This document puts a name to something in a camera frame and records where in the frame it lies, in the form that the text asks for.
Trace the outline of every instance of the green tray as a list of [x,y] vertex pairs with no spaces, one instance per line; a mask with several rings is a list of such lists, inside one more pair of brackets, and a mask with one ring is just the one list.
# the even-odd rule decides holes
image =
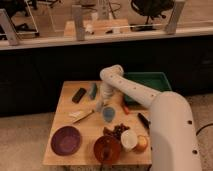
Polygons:
[[[172,91],[169,81],[163,72],[127,72],[124,77],[159,91]],[[127,105],[138,104],[129,96],[124,96]]]

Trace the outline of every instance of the brown fruit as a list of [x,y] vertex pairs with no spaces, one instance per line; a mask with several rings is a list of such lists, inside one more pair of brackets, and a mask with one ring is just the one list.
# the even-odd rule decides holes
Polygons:
[[143,152],[148,146],[148,140],[143,135],[138,135],[138,144],[135,147],[135,150]]

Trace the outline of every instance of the wooden bowl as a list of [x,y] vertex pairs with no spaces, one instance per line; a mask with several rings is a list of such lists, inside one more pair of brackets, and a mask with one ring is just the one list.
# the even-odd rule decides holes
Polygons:
[[121,152],[120,142],[112,136],[102,136],[94,145],[94,154],[101,164],[112,165],[119,159]]
[[74,154],[81,145],[81,134],[72,126],[65,126],[58,129],[52,139],[51,148],[60,156]]

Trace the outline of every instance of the black remote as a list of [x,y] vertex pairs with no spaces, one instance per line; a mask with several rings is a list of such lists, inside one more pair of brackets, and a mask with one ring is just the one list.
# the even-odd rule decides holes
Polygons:
[[75,95],[72,97],[72,101],[74,103],[78,103],[81,98],[83,97],[83,95],[86,93],[86,89],[84,88],[80,88],[76,93]]

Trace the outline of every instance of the black cabinet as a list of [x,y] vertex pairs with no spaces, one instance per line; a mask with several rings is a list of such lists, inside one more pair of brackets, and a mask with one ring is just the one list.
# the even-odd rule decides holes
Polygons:
[[0,116],[45,111],[48,97],[27,51],[0,55]]
[[164,72],[173,90],[213,91],[213,36],[0,51],[0,116],[54,111],[67,80],[97,80],[114,64]]

